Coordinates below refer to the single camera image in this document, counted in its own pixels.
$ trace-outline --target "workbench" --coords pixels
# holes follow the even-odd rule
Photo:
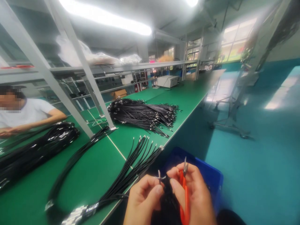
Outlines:
[[[182,112],[177,113],[177,119],[172,128],[173,132],[166,128],[163,129],[163,132],[168,134],[170,138],[167,139],[158,134],[149,134],[140,128],[115,123],[118,129],[91,147],[70,171],[57,200],[60,208],[71,212],[78,206],[96,202],[121,171],[133,144],[133,137],[135,137],[135,144],[137,144],[140,136],[146,135],[154,144],[165,146],[223,72],[224,70],[219,70],[204,74],[197,81],[186,80],[171,89],[150,88],[128,96],[131,99],[143,99],[148,104],[179,105]],[[97,109],[92,108],[83,111],[82,115],[86,120],[92,120],[99,117],[97,113]],[[78,126],[72,116],[68,117],[67,120]],[[99,126],[104,125],[97,125],[91,129],[93,132],[97,132]],[[50,189],[68,159],[88,141],[88,136],[81,132],[79,138],[68,148],[26,175],[8,190],[0,193],[0,211],[2,212],[0,224],[47,225],[44,210]],[[99,225],[104,223],[117,204],[118,201],[115,201],[106,206],[84,224]]]

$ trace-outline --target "plastic bag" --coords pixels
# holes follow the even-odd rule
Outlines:
[[[131,55],[131,56],[127,56],[127,57],[123,57],[123,58],[120,59],[122,65],[127,65],[127,64],[136,65],[141,60],[142,59],[136,54]]]
[[[102,52],[93,54],[90,48],[85,43],[83,43],[80,40],[78,41],[88,64],[94,65],[94,64],[120,64],[121,63],[119,59],[108,56]],[[69,39],[65,39],[62,36],[58,35],[56,38],[56,42],[60,45],[60,53],[58,54],[58,56],[62,61],[68,63],[72,67],[82,66],[77,56],[77,53]]]
[[[120,60],[111,56],[104,54],[103,52],[99,52],[95,54],[96,63],[95,64],[120,64]]]

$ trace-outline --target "cardboard box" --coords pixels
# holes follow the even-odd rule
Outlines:
[[[117,98],[122,98],[127,96],[127,91],[125,89],[119,89],[111,93],[113,99],[116,100]]]

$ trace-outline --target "fluorescent light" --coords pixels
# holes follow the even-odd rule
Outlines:
[[[70,14],[92,20],[96,23],[125,29],[141,35],[150,35],[152,33],[151,28],[143,23],[122,18],[96,6],[80,3],[75,0],[59,1]]]
[[[186,2],[190,7],[194,7],[195,5],[197,5],[198,0],[186,0]]]

